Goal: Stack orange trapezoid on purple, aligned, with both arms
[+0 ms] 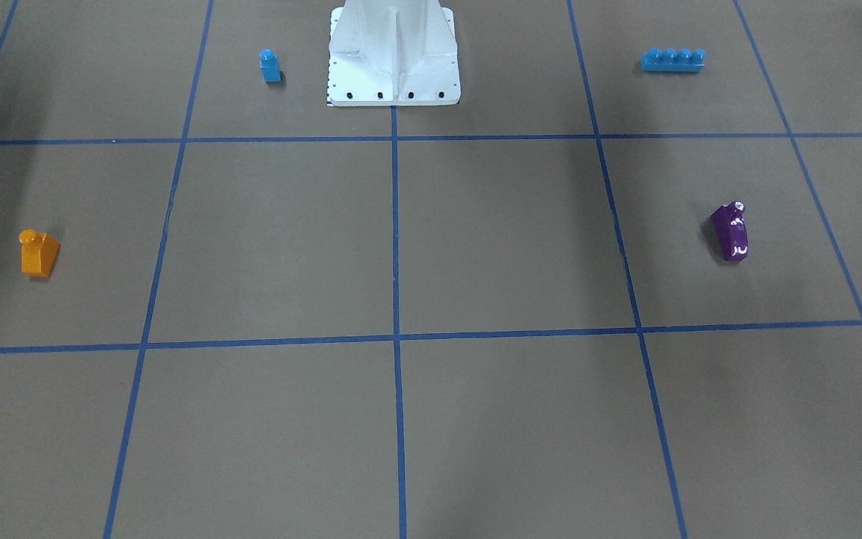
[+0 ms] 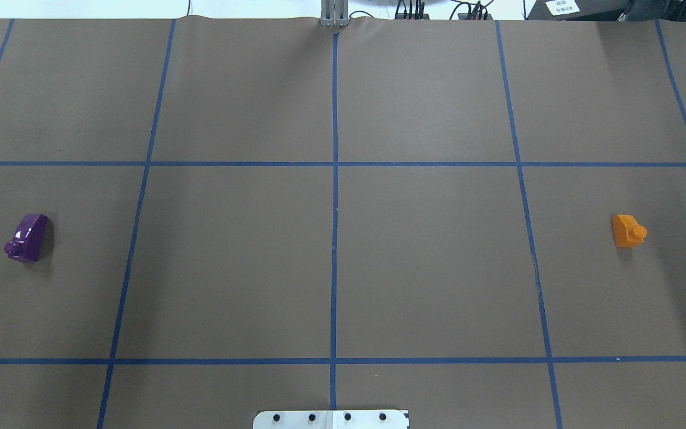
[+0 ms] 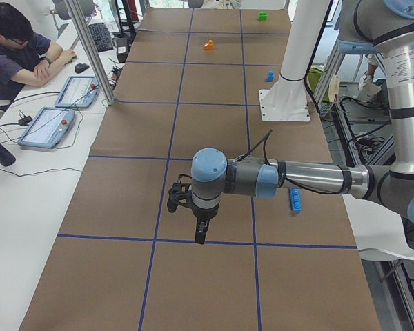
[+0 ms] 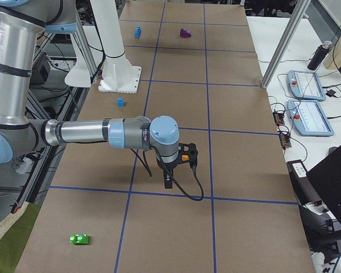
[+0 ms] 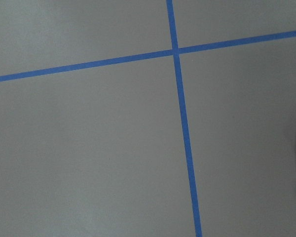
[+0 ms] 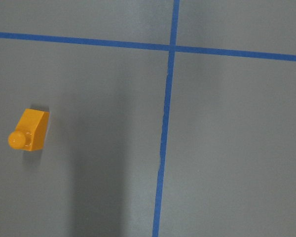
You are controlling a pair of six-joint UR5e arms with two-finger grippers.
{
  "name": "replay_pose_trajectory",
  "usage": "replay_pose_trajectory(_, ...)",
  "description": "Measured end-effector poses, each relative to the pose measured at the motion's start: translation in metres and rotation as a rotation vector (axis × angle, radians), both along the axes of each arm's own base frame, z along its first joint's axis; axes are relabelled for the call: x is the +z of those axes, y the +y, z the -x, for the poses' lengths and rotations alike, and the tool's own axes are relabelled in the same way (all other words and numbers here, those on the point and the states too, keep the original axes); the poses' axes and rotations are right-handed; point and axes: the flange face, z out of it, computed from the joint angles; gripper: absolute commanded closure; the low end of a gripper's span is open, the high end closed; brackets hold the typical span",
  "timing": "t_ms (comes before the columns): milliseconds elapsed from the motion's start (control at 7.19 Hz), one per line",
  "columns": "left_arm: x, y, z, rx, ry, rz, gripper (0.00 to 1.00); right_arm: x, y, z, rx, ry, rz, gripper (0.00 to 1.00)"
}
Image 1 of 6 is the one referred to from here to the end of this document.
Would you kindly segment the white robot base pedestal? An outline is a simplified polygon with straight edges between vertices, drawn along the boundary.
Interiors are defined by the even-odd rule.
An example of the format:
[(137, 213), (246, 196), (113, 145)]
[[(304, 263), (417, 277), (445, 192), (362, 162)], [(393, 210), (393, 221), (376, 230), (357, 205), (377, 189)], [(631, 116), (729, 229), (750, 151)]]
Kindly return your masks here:
[(438, 1), (346, 1), (331, 12), (326, 105), (461, 100), (454, 13)]

